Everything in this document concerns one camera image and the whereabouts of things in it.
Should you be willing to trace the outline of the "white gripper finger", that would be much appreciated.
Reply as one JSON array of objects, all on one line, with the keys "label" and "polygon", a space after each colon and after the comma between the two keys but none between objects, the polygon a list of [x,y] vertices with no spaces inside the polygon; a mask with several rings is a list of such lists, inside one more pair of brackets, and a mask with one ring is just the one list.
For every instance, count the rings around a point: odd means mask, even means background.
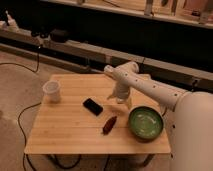
[{"label": "white gripper finger", "polygon": [[127,100],[125,101],[125,105],[126,105],[126,107],[127,107],[129,110],[132,108],[132,100],[131,100],[131,98],[129,98],[129,99],[127,99]]}]

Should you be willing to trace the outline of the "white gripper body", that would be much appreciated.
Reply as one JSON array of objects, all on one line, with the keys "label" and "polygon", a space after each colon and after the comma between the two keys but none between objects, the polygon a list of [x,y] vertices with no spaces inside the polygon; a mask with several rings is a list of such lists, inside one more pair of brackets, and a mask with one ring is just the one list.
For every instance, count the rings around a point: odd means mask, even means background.
[{"label": "white gripper body", "polygon": [[112,93],[108,96],[108,99],[115,98],[117,103],[129,103],[130,87],[122,82],[116,82]]}]

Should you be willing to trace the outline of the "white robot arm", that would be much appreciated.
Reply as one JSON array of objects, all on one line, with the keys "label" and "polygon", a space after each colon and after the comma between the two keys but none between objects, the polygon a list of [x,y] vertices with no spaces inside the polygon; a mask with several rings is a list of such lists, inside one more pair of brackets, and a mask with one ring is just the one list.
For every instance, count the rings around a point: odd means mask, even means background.
[{"label": "white robot arm", "polygon": [[109,98],[125,103],[134,88],[172,110],[175,128],[170,171],[213,171],[213,94],[146,79],[138,72],[136,62],[106,65],[104,73],[116,81]]}]

